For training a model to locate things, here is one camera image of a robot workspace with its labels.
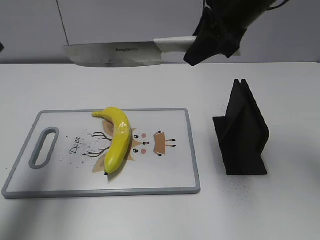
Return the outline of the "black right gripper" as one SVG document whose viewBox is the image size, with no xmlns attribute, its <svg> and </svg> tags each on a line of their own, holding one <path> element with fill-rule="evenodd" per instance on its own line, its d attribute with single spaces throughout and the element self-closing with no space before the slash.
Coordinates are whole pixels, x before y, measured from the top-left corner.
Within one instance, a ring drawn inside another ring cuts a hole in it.
<svg viewBox="0 0 320 240">
<path fill-rule="evenodd" d="M 240 49 L 248 24 L 248 4 L 205 4 L 183 60 L 194 67 L 216 55 L 230 58 Z"/>
</svg>

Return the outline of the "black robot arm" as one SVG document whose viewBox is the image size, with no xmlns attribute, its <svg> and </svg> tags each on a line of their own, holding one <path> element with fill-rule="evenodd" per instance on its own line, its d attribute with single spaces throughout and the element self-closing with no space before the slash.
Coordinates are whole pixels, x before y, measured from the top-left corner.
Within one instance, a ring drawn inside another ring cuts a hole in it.
<svg viewBox="0 0 320 240">
<path fill-rule="evenodd" d="M 248 27 L 264 12 L 281 8 L 284 0 L 272 6 L 274 0 L 205 0 L 202 15 L 196 30 L 194 43 L 187 50 L 183 60 L 191 66 L 223 55 L 233 56 Z"/>
</svg>

